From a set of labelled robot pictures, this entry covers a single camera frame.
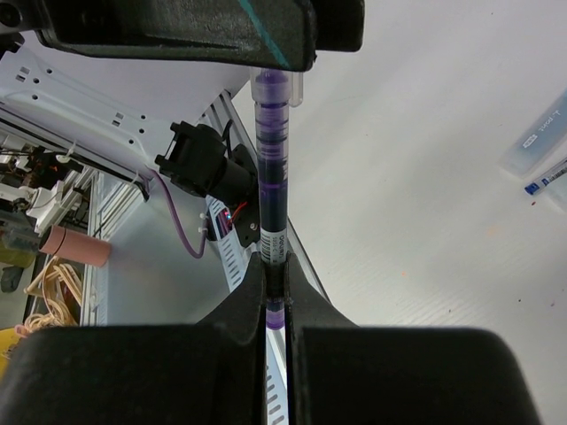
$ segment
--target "plastic pen case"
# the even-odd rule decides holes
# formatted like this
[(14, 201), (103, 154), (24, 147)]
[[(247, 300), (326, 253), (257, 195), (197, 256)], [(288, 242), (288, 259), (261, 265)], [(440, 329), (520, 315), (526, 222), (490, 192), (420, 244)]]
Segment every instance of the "plastic pen case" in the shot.
[(517, 177), (528, 174), (567, 135), (567, 92), (528, 128), (501, 159), (501, 166)]

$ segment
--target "purple marker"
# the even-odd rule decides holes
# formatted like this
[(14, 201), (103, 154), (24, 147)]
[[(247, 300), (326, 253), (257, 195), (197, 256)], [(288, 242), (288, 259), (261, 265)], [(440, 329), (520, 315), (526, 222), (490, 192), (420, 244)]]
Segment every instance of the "purple marker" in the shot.
[(252, 68), (256, 102), (256, 151), (260, 188), (260, 246), (266, 263), (270, 329), (284, 326), (284, 264), (287, 257), (287, 142), (291, 74)]

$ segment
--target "white background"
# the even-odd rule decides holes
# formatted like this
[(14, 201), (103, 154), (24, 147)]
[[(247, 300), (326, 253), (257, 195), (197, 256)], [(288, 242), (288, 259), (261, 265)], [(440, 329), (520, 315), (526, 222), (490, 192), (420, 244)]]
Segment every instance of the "white background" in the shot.
[[(291, 115), (299, 238), (357, 323), (501, 335), (563, 425), (567, 217), (497, 161), (567, 88), (567, 2), (366, 4), (362, 51), (321, 53)], [(249, 88), (236, 105), (253, 134)]]

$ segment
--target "blue marker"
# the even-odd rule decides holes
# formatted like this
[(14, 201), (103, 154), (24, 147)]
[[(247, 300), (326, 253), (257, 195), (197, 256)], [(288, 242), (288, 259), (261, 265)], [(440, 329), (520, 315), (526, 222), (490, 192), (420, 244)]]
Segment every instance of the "blue marker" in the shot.
[(535, 195), (564, 174), (567, 174), (567, 158), (528, 184), (524, 190), (530, 195)]
[(567, 92), (554, 101), (535, 123), (508, 149), (501, 166), (517, 177), (528, 174), (567, 135)]

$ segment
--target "black bracket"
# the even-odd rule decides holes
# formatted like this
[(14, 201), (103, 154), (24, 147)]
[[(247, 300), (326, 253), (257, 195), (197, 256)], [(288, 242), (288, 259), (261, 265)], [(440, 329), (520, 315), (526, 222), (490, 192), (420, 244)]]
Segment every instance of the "black bracket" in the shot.
[(248, 150), (239, 144), (227, 158), (223, 137), (205, 124), (194, 127), (182, 121), (171, 129), (175, 146), (169, 158), (156, 157), (159, 172), (192, 196), (210, 195), (222, 201), (233, 216), (230, 226), (236, 228), (240, 244), (258, 242), (258, 171)]

